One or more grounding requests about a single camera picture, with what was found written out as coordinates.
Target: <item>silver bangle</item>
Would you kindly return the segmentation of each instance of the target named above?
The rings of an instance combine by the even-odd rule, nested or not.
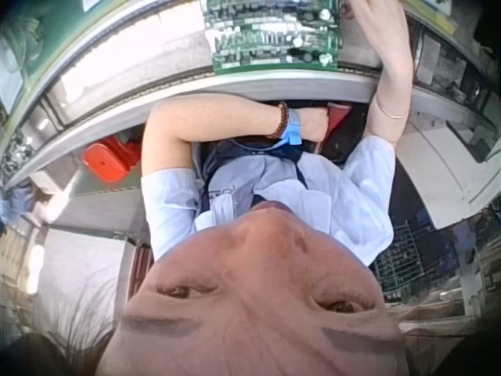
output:
[[[388,116],[390,119],[400,120],[400,119],[405,118],[405,116],[406,116],[406,115],[393,115],[393,114],[390,114],[390,112],[386,108],[384,108],[383,106],[381,106],[381,102],[379,101],[379,96],[377,95],[377,93],[376,93],[376,103],[377,103],[377,106],[381,109],[381,111],[383,111],[383,114],[385,114],[386,116]]]

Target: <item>green circuit board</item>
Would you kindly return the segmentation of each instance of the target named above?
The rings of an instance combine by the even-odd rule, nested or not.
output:
[[[337,68],[339,0],[200,0],[200,5],[217,74]]]

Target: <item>red object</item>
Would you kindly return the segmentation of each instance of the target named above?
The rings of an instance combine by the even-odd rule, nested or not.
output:
[[[117,135],[93,143],[82,155],[88,169],[107,183],[122,180],[140,158],[140,145],[133,141],[123,143]]]
[[[319,153],[322,150],[326,140],[329,139],[332,132],[336,130],[336,128],[341,124],[344,118],[346,118],[350,111],[351,104],[348,102],[329,103],[329,125],[327,127],[326,136],[323,138],[323,141],[321,143],[318,143],[317,147],[315,148],[316,153]]]

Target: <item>eye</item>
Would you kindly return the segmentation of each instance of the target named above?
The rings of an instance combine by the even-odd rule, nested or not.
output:
[[[176,286],[174,288],[165,289],[162,287],[157,287],[157,292],[162,295],[170,296],[175,299],[189,299],[189,298],[199,298],[204,294],[214,291],[215,288],[212,287],[187,287],[187,286]]]
[[[318,303],[319,306],[324,308],[326,311],[335,313],[358,313],[365,311],[362,305],[356,302],[350,302],[348,300],[340,300],[339,302],[330,303]]]

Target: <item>blue wristband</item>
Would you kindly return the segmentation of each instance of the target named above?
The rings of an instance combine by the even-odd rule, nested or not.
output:
[[[290,145],[301,145],[303,140],[301,138],[301,122],[299,119],[299,114],[296,110],[290,108],[289,109],[289,119],[287,120],[287,126],[285,127],[282,135],[280,136],[280,141],[273,146],[265,147],[265,148],[257,148],[257,147],[249,147],[240,145],[236,141],[232,140],[238,146],[253,151],[270,151],[285,145],[286,143]]]

